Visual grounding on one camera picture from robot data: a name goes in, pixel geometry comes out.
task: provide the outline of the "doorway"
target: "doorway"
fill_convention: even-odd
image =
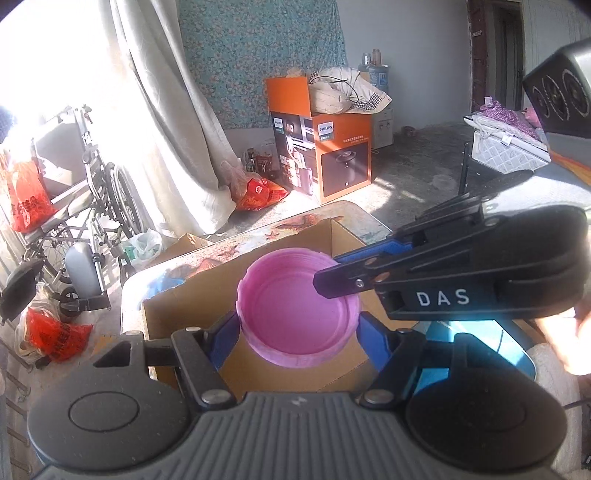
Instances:
[[[523,108],[524,35],[521,3],[468,0],[472,38],[472,110],[487,96]]]
[[[491,92],[501,105],[521,110],[523,103],[523,23],[521,4],[491,2],[495,37],[495,79]]]

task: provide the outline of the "pink plastic lid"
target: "pink plastic lid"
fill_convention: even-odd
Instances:
[[[255,352],[282,367],[305,368],[343,349],[359,323],[359,296],[326,299],[312,285],[318,270],[336,264],[307,248],[284,248],[248,267],[236,311]]]

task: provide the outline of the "philips logo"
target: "philips logo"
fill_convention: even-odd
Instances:
[[[320,140],[329,140],[335,137],[335,126],[333,122],[326,122],[318,125],[318,136]]]

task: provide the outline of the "plastic bag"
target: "plastic bag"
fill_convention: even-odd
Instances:
[[[224,161],[221,168],[225,182],[230,185],[236,210],[260,210],[287,197],[285,188],[256,173],[246,172],[241,166],[233,167]]]
[[[310,108],[316,113],[338,115],[351,108],[353,102],[343,92],[333,89],[329,83],[319,80],[308,85]]]
[[[162,235],[152,229],[139,233],[129,240],[121,242],[125,253],[131,260],[131,265],[141,270],[163,250]]]
[[[43,355],[63,362],[82,353],[92,325],[71,325],[58,320],[49,300],[33,300],[25,316],[25,341]]]
[[[2,182],[8,192],[11,204],[11,228],[15,232],[33,231],[51,217],[57,210],[49,201],[47,192],[39,179],[39,172],[33,160],[11,160],[10,154],[4,151],[0,162],[2,165]]]

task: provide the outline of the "red plastic bag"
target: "red plastic bag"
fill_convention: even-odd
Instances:
[[[81,353],[92,325],[71,325],[57,320],[48,310],[29,307],[26,341],[56,362]]]
[[[222,172],[230,185],[236,210],[260,210],[283,200],[289,193],[271,180],[246,172],[242,166],[233,167],[228,162],[222,162]]]
[[[8,164],[8,168],[3,177],[10,197],[10,226],[15,232],[27,233],[38,228],[57,210],[49,201],[33,160],[9,161],[8,155],[6,160],[4,164]]]

